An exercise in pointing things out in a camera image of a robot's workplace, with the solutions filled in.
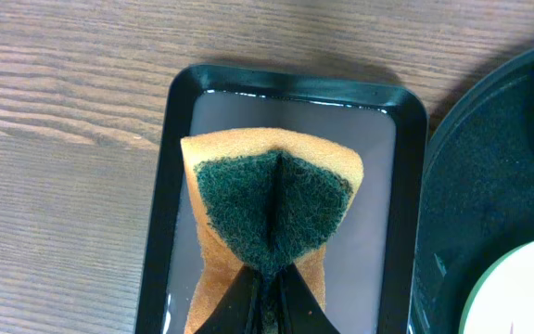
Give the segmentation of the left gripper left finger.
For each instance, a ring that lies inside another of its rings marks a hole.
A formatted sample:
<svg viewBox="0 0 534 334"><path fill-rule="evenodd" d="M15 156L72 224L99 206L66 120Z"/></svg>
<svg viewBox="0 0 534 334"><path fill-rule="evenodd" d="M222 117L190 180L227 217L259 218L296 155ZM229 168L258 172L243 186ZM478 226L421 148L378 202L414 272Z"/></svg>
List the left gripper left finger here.
<svg viewBox="0 0 534 334"><path fill-rule="evenodd" d="M260 334L262 283L261 273L244 265L196 334Z"/></svg>

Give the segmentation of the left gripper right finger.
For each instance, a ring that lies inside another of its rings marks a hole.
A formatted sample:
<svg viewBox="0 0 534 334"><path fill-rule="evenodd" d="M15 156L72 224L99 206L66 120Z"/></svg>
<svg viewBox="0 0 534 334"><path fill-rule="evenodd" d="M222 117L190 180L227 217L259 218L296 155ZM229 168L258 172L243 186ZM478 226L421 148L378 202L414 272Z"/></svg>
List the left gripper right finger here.
<svg viewBox="0 0 534 334"><path fill-rule="evenodd" d="M339 334L294 264L278 273L276 283L279 334Z"/></svg>

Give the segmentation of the yellow green scrub sponge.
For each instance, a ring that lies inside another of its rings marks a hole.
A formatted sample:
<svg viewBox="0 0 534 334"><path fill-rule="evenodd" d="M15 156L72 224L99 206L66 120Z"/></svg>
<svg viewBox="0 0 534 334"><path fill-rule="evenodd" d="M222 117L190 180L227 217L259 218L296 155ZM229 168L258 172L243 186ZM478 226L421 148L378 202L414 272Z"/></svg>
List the yellow green scrub sponge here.
<svg viewBox="0 0 534 334"><path fill-rule="evenodd" d="M363 179L360 155L314 135L239 128L181 140L203 270L185 332L210 317L243 265L259 271L263 330L278 329L275 276L294 264L326 307L324 257Z"/></svg>

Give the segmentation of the light blue plate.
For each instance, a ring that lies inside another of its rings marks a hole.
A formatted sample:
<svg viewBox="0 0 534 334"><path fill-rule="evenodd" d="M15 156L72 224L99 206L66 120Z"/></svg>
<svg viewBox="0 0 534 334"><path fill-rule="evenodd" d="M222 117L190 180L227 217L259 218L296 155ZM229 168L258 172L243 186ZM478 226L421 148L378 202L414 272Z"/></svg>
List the light blue plate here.
<svg viewBox="0 0 534 334"><path fill-rule="evenodd" d="M534 241L499 258L472 288L460 334L534 334Z"/></svg>

